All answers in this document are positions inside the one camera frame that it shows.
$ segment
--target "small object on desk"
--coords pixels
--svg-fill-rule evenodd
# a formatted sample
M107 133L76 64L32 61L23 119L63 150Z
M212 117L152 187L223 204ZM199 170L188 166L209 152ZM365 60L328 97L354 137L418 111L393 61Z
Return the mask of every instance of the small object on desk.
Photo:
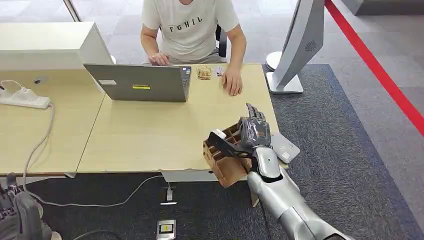
M223 68L221 66L216 66L213 69L213 72L216 74L217 77L221 77L221 76L224 75L224 70L223 70Z
M3 80L0 82L0 85L5 82L15 83L20 87L20 89L11 93L2 86L0 88L0 104L37 109L47 109L49 107L51 101L48 97L38 96L31 89L25 88L19 82L14 80Z
M209 67L197 67L197 78L200 80L211 80L212 77L212 69Z
M214 132L216 135L218 135L222 139L225 139L227 137L227 135L223 131L219 130L218 128L213 130L212 132Z
M289 164L301 150L279 132L271 134L271 146L278 158L285 164Z
M226 136L225 141L234 145L240 142L241 137L237 124L224 129L222 132ZM247 176L252 167L252 160L244 156L226 156L227 154L218 150L217 146L214 145L215 143L211 141L212 133L216 134L215 131L212 131L209 138L203 142L203 157L221 186L228 188ZM216 136L215 140L221 139L219 134L216 134Z

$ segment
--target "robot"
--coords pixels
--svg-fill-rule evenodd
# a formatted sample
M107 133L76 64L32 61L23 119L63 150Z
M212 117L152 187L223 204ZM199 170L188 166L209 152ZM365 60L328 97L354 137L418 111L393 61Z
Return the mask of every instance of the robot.
M247 103L249 117L241 117L239 145L232 144L214 132L208 143L226 157L252 159L247 175L250 191L278 221L291 240L354 240L322 220L309 208L299 187L279 165L271 146L270 126L262 112Z
M6 191L0 186L0 240L50 240L52 230L40 219L37 202L7 175Z

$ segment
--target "red line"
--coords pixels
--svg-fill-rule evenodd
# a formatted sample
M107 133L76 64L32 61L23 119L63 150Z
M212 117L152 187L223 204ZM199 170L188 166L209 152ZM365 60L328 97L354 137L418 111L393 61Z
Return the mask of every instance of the red line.
M368 47L364 44L355 30L351 27L345 17L340 13L337 7L331 0L325 0L325 6L328 12L331 14L335 22L340 27L350 44L355 48L359 56L366 63L368 68L374 73L378 81L385 88L394 102L399 108L405 113L408 119L416 127L416 129L424 136L424 117L421 113L412 105L408 98L399 89L392 78L387 74L382 65L371 53Z

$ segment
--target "laptop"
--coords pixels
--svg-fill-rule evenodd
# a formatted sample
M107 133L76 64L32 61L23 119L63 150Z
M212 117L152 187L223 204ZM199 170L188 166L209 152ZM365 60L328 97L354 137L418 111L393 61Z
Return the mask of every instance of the laptop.
M91 76L113 100L186 102L189 66L84 64Z

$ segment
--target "yellow sticker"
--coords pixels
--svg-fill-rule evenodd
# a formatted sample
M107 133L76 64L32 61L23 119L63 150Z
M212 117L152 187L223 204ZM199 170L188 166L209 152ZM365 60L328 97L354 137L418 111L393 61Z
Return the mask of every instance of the yellow sticker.
M146 90L150 90L150 86L149 85L144 85L144 84L133 84L132 85L132 89L146 89Z
M133 89L147 89L149 90L150 87L149 86L132 86Z

